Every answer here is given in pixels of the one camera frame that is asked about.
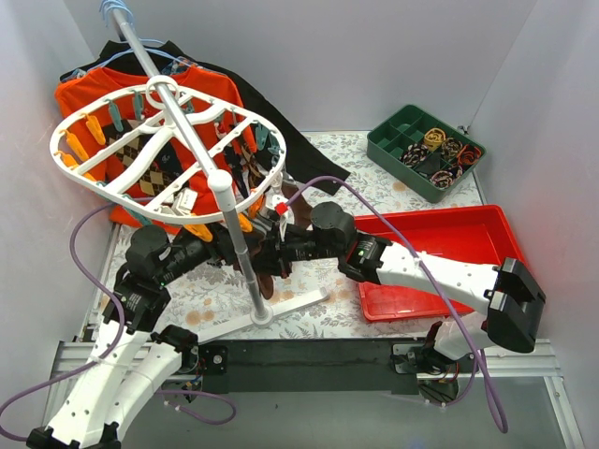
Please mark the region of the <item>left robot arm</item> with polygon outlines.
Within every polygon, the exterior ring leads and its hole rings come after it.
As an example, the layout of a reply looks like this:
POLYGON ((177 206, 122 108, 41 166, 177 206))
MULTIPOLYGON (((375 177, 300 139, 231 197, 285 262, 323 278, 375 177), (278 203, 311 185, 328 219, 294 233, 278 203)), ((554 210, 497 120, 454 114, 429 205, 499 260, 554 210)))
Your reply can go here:
POLYGON ((185 228, 170 239, 157 225, 131 237, 103 312, 95 347, 50 422, 27 437, 29 448, 119 448, 144 405, 167 377, 198 365, 198 337, 175 325, 155 332, 170 301, 169 283, 207 262, 237 259, 220 224, 185 228))

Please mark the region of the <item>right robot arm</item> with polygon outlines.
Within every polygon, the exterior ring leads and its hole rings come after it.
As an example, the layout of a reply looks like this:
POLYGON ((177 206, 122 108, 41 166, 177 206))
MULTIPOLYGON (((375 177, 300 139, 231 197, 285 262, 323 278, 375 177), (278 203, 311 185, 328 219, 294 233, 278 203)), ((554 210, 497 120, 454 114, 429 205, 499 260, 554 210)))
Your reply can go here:
POLYGON ((534 350, 547 297, 521 260, 477 264, 418 251, 388 217, 355 217, 333 202, 316 206, 310 220, 304 229, 278 216, 254 268, 283 278, 295 262, 334 258, 355 282, 438 295, 452 321, 433 325, 415 354, 402 356, 403 363, 441 372, 476 349, 534 350))

